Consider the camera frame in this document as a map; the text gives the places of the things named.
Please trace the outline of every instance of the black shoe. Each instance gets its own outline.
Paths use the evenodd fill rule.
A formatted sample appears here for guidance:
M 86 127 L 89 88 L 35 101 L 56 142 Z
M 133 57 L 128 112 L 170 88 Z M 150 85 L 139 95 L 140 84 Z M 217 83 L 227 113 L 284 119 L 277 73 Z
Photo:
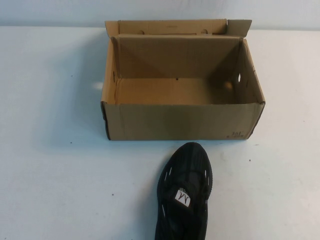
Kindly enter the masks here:
M 155 240 L 204 240 L 212 169 L 206 151 L 195 142 L 181 146 L 165 165 L 157 186 Z

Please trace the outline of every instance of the cardboard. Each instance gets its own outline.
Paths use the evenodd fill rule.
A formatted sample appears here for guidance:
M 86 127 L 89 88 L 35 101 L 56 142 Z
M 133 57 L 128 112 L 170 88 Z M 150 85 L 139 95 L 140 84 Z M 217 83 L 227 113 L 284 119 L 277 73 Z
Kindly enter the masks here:
M 265 99 L 251 20 L 107 21 L 101 110 L 110 140 L 231 140 L 253 133 Z

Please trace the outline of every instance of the shoe logo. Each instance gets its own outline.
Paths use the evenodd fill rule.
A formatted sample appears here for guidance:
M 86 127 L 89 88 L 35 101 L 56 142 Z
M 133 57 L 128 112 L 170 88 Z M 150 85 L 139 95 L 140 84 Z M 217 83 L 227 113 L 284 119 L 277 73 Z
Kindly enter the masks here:
M 190 205 L 190 197 L 185 192 L 178 190 L 178 192 L 175 195 L 175 199 L 185 205 L 186 207 L 189 207 Z

